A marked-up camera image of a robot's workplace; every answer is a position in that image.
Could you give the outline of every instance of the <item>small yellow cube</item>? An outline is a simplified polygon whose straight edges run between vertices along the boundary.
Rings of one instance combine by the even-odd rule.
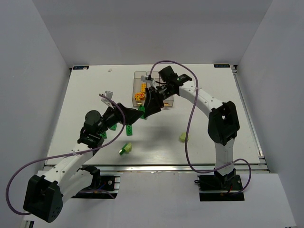
[[[183,143],[186,141],[186,133],[185,132],[181,133],[180,141],[183,142]]]

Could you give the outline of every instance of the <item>yellow object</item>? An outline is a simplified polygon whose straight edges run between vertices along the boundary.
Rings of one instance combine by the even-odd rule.
[[[146,92],[146,87],[147,87],[147,83],[142,83],[142,87],[141,87],[141,92],[145,93]]]
[[[120,155],[123,155],[124,153],[129,153],[132,150],[132,143],[126,143],[123,148],[119,151]]]
[[[183,143],[186,141],[186,133],[185,132],[181,133],[180,141],[182,141]]]
[[[136,93],[134,95],[134,98],[135,98],[136,101],[144,100],[145,97],[146,97],[146,95],[144,93],[142,93],[142,92]]]

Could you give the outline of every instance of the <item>green toy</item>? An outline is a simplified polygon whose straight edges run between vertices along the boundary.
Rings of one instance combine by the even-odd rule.
[[[129,153],[132,150],[132,144],[126,143],[123,148],[119,151],[120,155],[123,155],[124,153]]]
[[[110,128],[110,130],[116,131],[116,128],[117,128],[117,124],[113,125],[113,126]]]
[[[144,109],[144,106],[142,106],[142,105],[141,105],[141,106],[139,106],[139,107],[138,107],[138,109],[137,109],[137,110],[138,110],[138,111],[143,111],[143,113],[144,113],[144,110],[145,110],[145,109]]]
[[[103,137],[103,139],[107,139],[106,132],[102,133],[100,136]]]
[[[133,135],[132,125],[127,125],[126,130],[127,130],[127,136]]]

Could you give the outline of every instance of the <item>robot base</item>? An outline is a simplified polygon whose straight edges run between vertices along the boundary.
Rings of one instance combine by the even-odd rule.
[[[199,200],[203,201],[244,201],[244,193],[240,191],[242,181],[239,175],[232,178],[226,187],[222,187],[218,178],[214,175],[198,176],[199,180],[194,181],[199,185]]]

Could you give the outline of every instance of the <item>cable tie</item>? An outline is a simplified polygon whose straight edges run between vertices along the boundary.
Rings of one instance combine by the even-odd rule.
[[[76,153],[75,150],[73,150],[73,156],[80,157],[80,154]]]

